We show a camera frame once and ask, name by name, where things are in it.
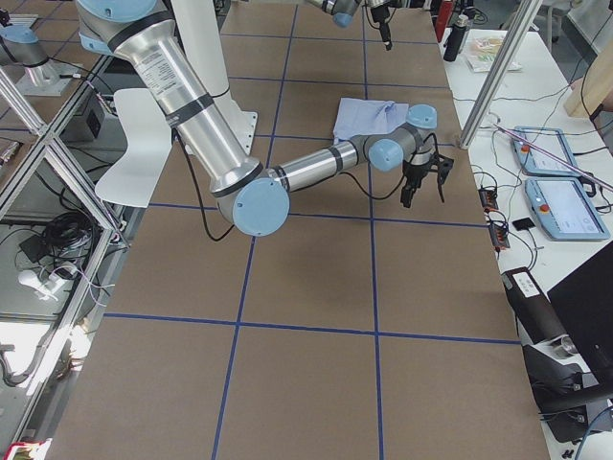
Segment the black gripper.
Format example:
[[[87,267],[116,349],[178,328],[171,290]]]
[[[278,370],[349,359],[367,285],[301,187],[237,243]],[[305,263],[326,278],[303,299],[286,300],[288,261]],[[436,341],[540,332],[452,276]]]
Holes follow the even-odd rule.
[[[422,180],[429,174],[437,176],[437,187],[441,192],[449,173],[454,166],[454,160],[439,153],[437,148],[425,153],[414,153],[402,164],[402,174],[406,179],[400,191],[400,202],[403,207],[410,208],[416,192],[421,187]]]
[[[397,1],[394,0],[376,0],[371,2],[371,17],[374,21],[374,27],[380,31],[381,41],[385,49],[391,51],[393,41],[389,28],[389,21],[392,17],[390,9],[397,7]]]

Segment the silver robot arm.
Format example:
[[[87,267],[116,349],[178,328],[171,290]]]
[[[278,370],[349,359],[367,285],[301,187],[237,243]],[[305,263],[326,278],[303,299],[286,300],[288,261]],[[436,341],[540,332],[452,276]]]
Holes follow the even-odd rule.
[[[392,34],[389,22],[394,16],[394,12],[407,6],[406,1],[393,0],[307,0],[308,4],[318,8],[320,11],[329,14],[333,22],[342,28],[348,27],[353,20],[355,13],[360,7],[367,9],[367,20],[370,26],[380,34],[381,41],[387,51],[393,48]]]
[[[211,178],[220,213],[242,233],[277,231],[290,209],[290,194],[369,163],[400,169],[400,200],[409,206],[429,174],[443,184],[453,160],[439,151],[437,112],[427,104],[408,110],[386,134],[356,135],[272,168],[253,157],[248,136],[256,117],[227,95],[215,9],[209,1],[80,1],[85,49],[128,61],[175,130]]]

